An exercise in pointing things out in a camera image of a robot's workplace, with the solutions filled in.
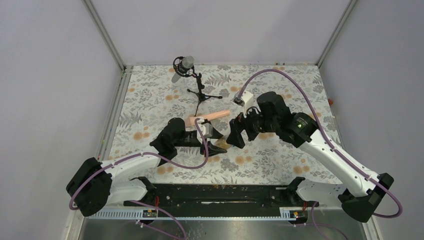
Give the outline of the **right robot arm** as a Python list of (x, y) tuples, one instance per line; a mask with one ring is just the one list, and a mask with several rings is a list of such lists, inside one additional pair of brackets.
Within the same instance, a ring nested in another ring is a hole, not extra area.
[(394, 178), (378, 174), (355, 160), (329, 136), (318, 123), (303, 112), (292, 113), (283, 98), (273, 91), (261, 94), (254, 106), (254, 96), (248, 91), (236, 94), (234, 103), (243, 111), (229, 122), (227, 144), (245, 147), (242, 133), (253, 141), (260, 133), (274, 133), (280, 140), (309, 154), (340, 181), (340, 184), (314, 182), (296, 177), (287, 187), (287, 201), (299, 206), (304, 201), (318, 202), (341, 208), (354, 220), (366, 223), (374, 214)]

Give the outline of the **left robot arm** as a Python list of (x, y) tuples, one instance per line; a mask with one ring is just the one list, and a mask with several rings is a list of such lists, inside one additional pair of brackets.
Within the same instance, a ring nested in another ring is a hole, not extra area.
[[(141, 170), (152, 169), (170, 163), (176, 167), (196, 170), (202, 168), (210, 157), (224, 154), (226, 149), (215, 146), (211, 140), (223, 135), (210, 121), (199, 117), (195, 130), (187, 131), (182, 118), (172, 118), (144, 151), (120, 157), (117, 160), (99, 161), (95, 157), (86, 159), (66, 186), (70, 196), (68, 207), (79, 210), (89, 217), (107, 205), (126, 201), (139, 201), (148, 206), (155, 200), (155, 192), (144, 177), (132, 176)], [(199, 148), (204, 156), (197, 166), (186, 166), (172, 159), (178, 147)]]

